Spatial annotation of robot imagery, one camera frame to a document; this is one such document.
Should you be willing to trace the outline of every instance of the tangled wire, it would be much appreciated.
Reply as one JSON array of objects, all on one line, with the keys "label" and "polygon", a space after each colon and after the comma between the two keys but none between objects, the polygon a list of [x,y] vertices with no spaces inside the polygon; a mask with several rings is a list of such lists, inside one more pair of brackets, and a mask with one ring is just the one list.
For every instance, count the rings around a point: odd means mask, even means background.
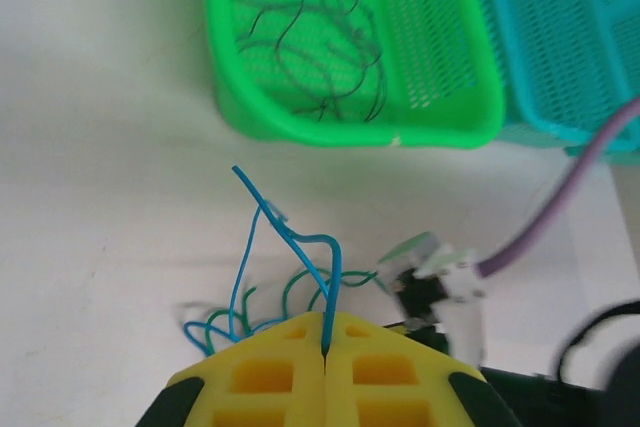
[{"label": "tangled wire", "polygon": [[[328,281],[329,271],[325,269],[318,269],[323,276]],[[289,309],[289,293],[293,289],[293,287],[300,282],[305,276],[309,275],[308,270],[303,270],[296,275],[294,275],[289,282],[287,283],[284,291],[282,293],[281,300],[281,308],[282,314],[273,319],[267,319],[261,322],[251,322],[249,319],[249,298],[256,291],[256,287],[251,287],[247,290],[242,296],[242,308],[240,311],[230,310],[229,308],[221,308],[213,311],[206,322],[196,322],[191,321],[184,324],[183,332],[186,335],[187,339],[196,347],[198,347],[205,357],[209,357],[216,353],[216,348],[214,346],[213,335],[218,335],[227,341],[232,343],[239,342],[248,337],[252,337],[255,334],[262,332],[263,330],[271,327],[272,325],[279,324],[290,319],[292,316]],[[374,282],[380,290],[383,292],[387,292],[384,284],[377,278],[376,272],[365,272],[358,270],[351,270],[347,272],[343,272],[341,275],[341,283],[345,287],[361,287],[363,285],[368,284],[369,282]],[[320,298],[320,289],[317,289],[315,294],[311,297],[309,301],[309,305],[306,308],[307,312],[312,312],[315,310],[316,303]],[[228,322],[229,317],[233,317],[235,320],[239,321],[242,326],[242,332],[239,336],[231,336],[228,331],[224,330],[225,323]],[[216,321],[222,317],[224,319],[223,324],[220,327],[216,327]],[[204,343],[198,340],[196,336],[191,332],[192,328],[202,329],[202,336],[204,337]]]},{"label": "tangled wire", "polygon": [[292,113],[371,122],[383,110],[382,50],[362,0],[233,1],[241,55]]}]

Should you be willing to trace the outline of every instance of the blue wire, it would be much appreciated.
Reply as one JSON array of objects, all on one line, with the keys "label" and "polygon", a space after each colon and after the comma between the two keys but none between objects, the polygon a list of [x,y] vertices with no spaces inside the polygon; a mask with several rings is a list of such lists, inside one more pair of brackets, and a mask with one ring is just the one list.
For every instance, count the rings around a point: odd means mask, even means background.
[{"label": "blue wire", "polygon": [[[242,262],[240,263],[240,268],[238,269],[238,275],[236,276],[236,282],[233,285],[233,292],[231,293],[231,302],[229,305],[229,312],[235,312],[236,310],[236,299],[238,298],[238,290],[240,290],[240,283],[242,281],[242,276],[244,275],[244,271],[247,268],[247,261],[249,260],[249,255],[251,254],[253,238],[256,234],[256,226],[258,225],[258,218],[260,218],[261,210],[262,209],[260,207],[256,209],[256,213],[253,215],[253,220],[251,221],[251,230],[249,230],[249,238],[247,239],[247,246],[244,249]],[[229,316],[229,335],[231,336],[232,339],[235,339],[234,342],[240,342],[240,340],[242,339],[236,335],[234,323],[235,323],[235,319],[233,318],[233,315],[230,315]]]},{"label": "blue wire", "polygon": [[204,353],[205,357],[209,357],[212,354],[212,352],[209,350],[209,348],[206,345],[204,345],[202,342],[200,342],[198,339],[196,339],[193,336],[193,334],[189,330],[190,327],[200,327],[201,329],[204,329],[204,330],[210,330],[211,332],[214,332],[219,336],[224,337],[225,339],[231,342],[234,342],[233,338],[231,338],[231,336],[227,332],[219,329],[214,325],[209,325],[204,322],[195,322],[195,321],[186,322],[182,326],[182,331],[184,332],[184,335],[187,337],[189,342],[191,342],[193,345],[198,347]]},{"label": "blue wire", "polygon": [[[258,192],[258,189],[253,185],[253,183],[249,180],[249,178],[245,175],[245,173],[238,167],[234,165],[232,167],[233,172],[240,178],[242,183],[245,185],[249,193],[256,200],[264,214],[266,215],[269,222],[273,228],[278,232],[280,237],[293,249],[293,251],[298,255],[302,263],[309,269],[311,275],[318,282],[320,289],[323,294],[327,298],[327,307],[324,315],[324,322],[322,325],[322,338],[321,338],[321,348],[322,354],[326,355],[329,351],[329,347],[331,345],[331,337],[333,335],[333,324],[336,316],[336,309],[338,304],[338,294],[340,293],[340,280],[342,275],[342,249],[340,248],[340,244],[336,239],[329,235],[325,234],[317,234],[317,235],[301,235],[290,229],[286,226],[282,221],[278,220],[271,212],[269,208],[269,204],[264,200],[264,198]],[[302,249],[296,244],[298,241],[301,243],[324,243],[327,244],[332,251],[332,261],[331,261],[331,282],[330,286],[327,289],[327,284],[320,275],[320,272],[315,268],[315,266],[311,263],[309,258],[304,254]]]},{"label": "blue wire", "polygon": [[325,298],[327,299],[327,302],[328,302],[328,300],[329,300],[329,289],[327,288],[327,284],[324,282],[324,279],[322,278],[322,275],[320,275],[320,272],[318,272],[318,270],[315,268],[315,266],[313,265],[311,260],[309,260],[309,257],[307,257],[307,255],[302,251],[300,246],[293,241],[293,239],[291,238],[292,236],[290,235],[289,231],[294,233],[294,234],[296,234],[296,233],[294,231],[292,231],[291,229],[289,229],[288,227],[286,227],[285,224],[281,220],[279,220],[278,218],[276,218],[273,215],[273,212],[269,208],[269,203],[267,203],[267,201],[262,197],[262,195],[260,195],[260,192],[258,192],[258,189],[256,189],[256,187],[249,180],[249,178],[245,175],[245,173],[240,169],[240,167],[238,167],[237,165],[234,165],[231,169],[240,178],[240,180],[245,185],[245,187],[247,188],[249,193],[256,200],[256,202],[258,203],[258,205],[262,209],[262,212],[264,212],[264,215],[267,217],[267,219],[269,220],[269,222],[271,223],[271,225],[273,226],[275,231],[278,233],[278,235],[280,235],[282,240],[284,240],[286,242],[286,244],[289,247],[291,247],[291,249],[295,252],[295,254],[298,256],[298,258],[304,264],[304,266],[307,269],[309,269],[309,271],[311,272],[311,275],[313,276],[313,278],[316,280],[316,282],[318,282],[318,285],[319,285],[320,289],[322,290],[322,294],[325,296]]}]

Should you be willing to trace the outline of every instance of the black cable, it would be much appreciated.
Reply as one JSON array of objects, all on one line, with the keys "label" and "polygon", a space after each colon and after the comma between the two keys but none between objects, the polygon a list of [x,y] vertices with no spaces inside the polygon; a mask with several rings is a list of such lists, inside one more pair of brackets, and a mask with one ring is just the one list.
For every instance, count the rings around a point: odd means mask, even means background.
[{"label": "black cable", "polygon": [[[239,33],[236,38],[240,52],[246,52],[256,47],[273,48],[276,62],[289,82],[316,104],[314,106],[301,106],[292,111],[294,115],[317,114],[317,120],[321,121],[327,112],[331,112],[335,119],[339,121],[345,120],[346,107],[344,107],[344,101],[365,88],[365,84],[369,88],[372,83],[375,83],[372,104],[367,108],[367,111],[356,115],[359,116],[358,118],[362,122],[371,122],[383,110],[387,101],[387,78],[382,64],[382,49],[380,48],[373,11],[364,5],[362,0],[334,0],[335,7],[330,6],[328,0],[318,0],[317,2],[297,0],[280,3],[265,0],[233,1],[258,9],[249,29]],[[356,15],[356,12],[358,13],[359,21],[364,19],[367,25],[353,25],[354,20],[351,17]],[[262,19],[266,14],[270,13],[283,16],[291,15],[291,19],[287,22],[282,32],[277,34],[276,38],[253,40],[252,37]],[[300,21],[300,18],[308,14],[318,15],[320,22],[327,22],[343,38],[344,46],[339,46],[329,40],[325,45],[327,52],[352,67],[354,73],[358,73],[354,79],[355,83],[348,89],[339,90],[336,88],[332,77],[332,65],[325,65],[313,53],[307,52],[303,44],[294,45],[291,32]],[[287,56],[283,54],[298,57],[317,69],[325,84],[322,89],[326,88],[326,91],[317,92],[318,89],[313,91],[310,87],[305,86],[301,79],[296,78],[294,71],[288,65]],[[351,113],[349,118],[353,119],[354,113]]]},{"label": "black cable", "polygon": [[636,300],[633,302],[625,302],[624,304],[616,305],[614,307],[608,308],[591,320],[587,321],[584,326],[578,330],[578,332],[569,340],[569,342],[565,345],[565,347],[560,351],[560,355],[558,356],[558,360],[555,368],[555,375],[558,384],[564,385],[564,366],[566,363],[566,358],[569,352],[574,348],[584,342],[585,338],[589,334],[591,330],[600,325],[602,322],[605,322],[614,317],[620,317],[622,315],[638,315],[640,314],[640,300]]}]

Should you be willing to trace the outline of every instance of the green wire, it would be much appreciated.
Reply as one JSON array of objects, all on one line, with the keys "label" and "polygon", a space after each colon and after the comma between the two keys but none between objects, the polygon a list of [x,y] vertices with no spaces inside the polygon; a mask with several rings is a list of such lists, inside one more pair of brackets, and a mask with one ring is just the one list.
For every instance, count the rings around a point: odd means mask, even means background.
[{"label": "green wire", "polygon": [[[326,277],[329,277],[331,275],[331,272],[329,272],[326,269],[317,269],[318,272],[320,272],[321,274],[323,274]],[[294,275],[291,280],[289,280],[289,282],[287,283],[287,285],[284,288],[284,291],[282,293],[282,317],[284,319],[289,319],[291,318],[291,315],[289,313],[289,293],[291,292],[291,289],[293,289],[293,287],[306,275],[309,275],[310,272],[308,270],[303,270],[302,272],[299,272],[298,274]],[[362,277],[360,280],[354,281],[354,280],[345,280],[345,278],[348,277]],[[341,285],[344,285],[345,287],[361,287],[371,281],[374,281],[378,287],[380,287],[380,289],[383,292],[387,292],[387,289],[385,288],[384,284],[380,281],[380,279],[378,279],[377,277],[377,273],[376,272],[366,272],[366,271],[362,271],[362,270],[350,270],[347,272],[343,272],[342,276],[341,276],[341,280],[340,283]],[[238,312],[231,312],[229,309],[220,309],[217,310],[215,312],[213,312],[209,318],[207,319],[207,325],[213,325],[213,322],[220,316],[222,315],[233,315],[234,318],[238,319],[241,324],[242,324],[242,329],[244,331],[245,336],[250,335],[251,333],[251,323],[249,322],[249,297],[251,297],[251,295],[256,291],[256,287],[251,287],[249,290],[247,290],[244,295],[242,296],[242,312],[238,313]],[[316,290],[315,294],[313,294],[313,297],[311,297],[311,301],[309,302],[309,306],[307,307],[307,311],[311,311],[313,310],[313,307],[315,306],[316,301],[318,300],[318,298],[320,297],[320,295],[322,294],[322,290],[318,289]],[[213,340],[211,338],[212,332],[210,330],[205,330],[204,336],[205,336],[205,340],[207,343],[207,348],[209,349],[209,351],[211,352],[211,355],[213,355],[215,353],[215,348],[213,346]]]},{"label": "green wire", "polygon": [[[330,272],[328,270],[325,269],[318,269],[318,271],[324,275],[330,275]],[[289,315],[289,307],[288,307],[288,298],[289,298],[289,292],[291,291],[291,289],[293,288],[293,286],[300,281],[300,279],[302,279],[302,277],[304,277],[305,275],[308,275],[309,272],[304,270],[302,272],[300,272],[299,274],[295,275],[287,284],[287,286],[284,288],[284,292],[282,294],[282,317],[284,317],[285,319],[288,319],[290,317]],[[341,280],[340,283],[342,285],[344,285],[345,287],[361,287],[369,282],[371,282],[372,280],[378,285],[378,287],[380,287],[380,289],[382,289],[383,292],[386,292],[387,289],[385,288],[384,284],[382,283],[382,281],[380,281],[380,279],[378,279],[378,274],[377,272],[365,272],[362,270],[349,270],[347,272],[343,272],[342,273],[342,279],[344,279],[345,277],[363,277],[362,280],[360,281],[348,281],[348,280]],[[322,291],[320,289],[316,290],[316,293],[313,294],[313,297],[311,297],[311,301],[309,302],[309,306],[307,307],[307,311],[311,311],[313,310],[313,306],[315,305],[316,301],[318,300],[318,297],[320,296],[320,294],[322,293]]]},{"label": "green wire", "polygon": [[[242,296],[242,313],[240,314],[238,312],[233,313],[233,317],[238,319],[242,324],[242,330],[244,331],[245,335],[251,332],[251,325],[249,324],[249,319],[247,317],[247,312],[248,312],[247,305],[249,302],[249,297],[251,297],[251,294],[253,294],[255,291],[256,291],[256,287],[251,287],[249,290],[247,290]],[[207,325],[213,325],[213,321],[216,320],[218,317],[220,317],[221,315],[229,315],[230,313],[231,311],[229,309],[216,310],[207,319]],[[211,339],[211,334],[212,332],[210,330],[205,329],[204,338],[205,338],[205,341],[207,342],[207,348],[211,352],[211,355],[213,355],[215,354],[216,351],[215,351],[215,348],[213,347],[213,340]]]},{"label": "green wire", "polygon": [[[216,320],[221,315],[229,315],[230,313],[231,313],[231,311],[229,309],[216,310],[207,319],[207,325],[212,325],[213,321]],[[246,319],[243,317],[242,314],[239,314],[237,312],[233,312],[233,316],[236,319],[240,320],[240,322],[242,322],[242,324],[244,326],[244,321],[246,321]],[[216,353],[216,349],[213,347],[213,341],[211,340],[211,331],[209,329],[205,329],[204,340],[207,342],[207,348],[211,352],[210,355],[215,354]]]},{"label": "green wire", "polygon": [[[380,281],[380,279],[378,279],[377,275],[378,275],[377,272],[364,272],[361,270],[350,270],[348,272],[342,273],[342,279],[344,279],[345,277],[356,277],[356,276],[363,277],[363,279],[358,282],[349,282],[347,280],[341,280],[340,283],[345,287],[361,287],[373,280],[378,285],[378,287],[380,287],[380,289],[382,289],[382,291],[386,293],[387,289],[385,288],[384,284]],[[320,297],[321,293],[322,292],[320,291],[320,289],[318,289],[316,290],[316,293],[313,294],[313,297],[311,297],[311,301],[309,302],[309,306],[307,307],[307,312],[310,312],[313,310],[313,307],[315,306],[316,301],[318,300],[318,297]]]}]

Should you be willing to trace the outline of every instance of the black component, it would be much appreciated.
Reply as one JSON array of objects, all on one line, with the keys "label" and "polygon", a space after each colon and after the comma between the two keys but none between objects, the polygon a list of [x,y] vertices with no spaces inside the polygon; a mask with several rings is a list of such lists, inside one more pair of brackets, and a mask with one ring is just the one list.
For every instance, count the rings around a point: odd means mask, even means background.
[{"label": "black component", "polygon": [[522,427],[493,388],[463,372],[449,376],[449,384],[475,427]]},{"label": "black component", "polygon": [[620,317],[622,315],[639,315],[640,314],[640,300],[635,302],[625,302],[614,307],[610,307],[598,315],[587,321],[586,324],[580,328],[577,334],[571,337],[571,340],[560,351],[558,356],[558,363],[556,364],[556,379],[558,383],[564,384],[563,369],[567,358],[567,354],[576,346],[584,342],[587,334],[594,328],[600,325],[602,322],[610,320],[614,317]]},{"label": "black component", "polygon": [[[407,319],[412,319],[414,324],[422,326],[433,325],[436,319],[430,306],[434,302],[446,299],[447,292],[438,277],[416,279],[413,276],[414,271],[415,269],[406,270],[397,277],[395,295]],[[407,322],[408,329],[417,330],[413,327],[411,322]]]},{"label": "black component", "polygon": [[598,426],[640,425],[640,344],[628,352],[613,371],[602,396]]},{"label": "black component", "polygon": [[596,427],[602,392],[531,377],[482,369],[487,382],[524,427]]},{"label": "black component", "polygon": [[204,380],[190,377],[165,388],[136,427],[184,427],[202,387]]},{"label": "black component", "polygon": [[420,342],[422,345],[431,347],[438,352],[449,355],[449,342],[447,341],[447,337],[439,333],[435,325],[408,332],[407,337],[416,342]]}]

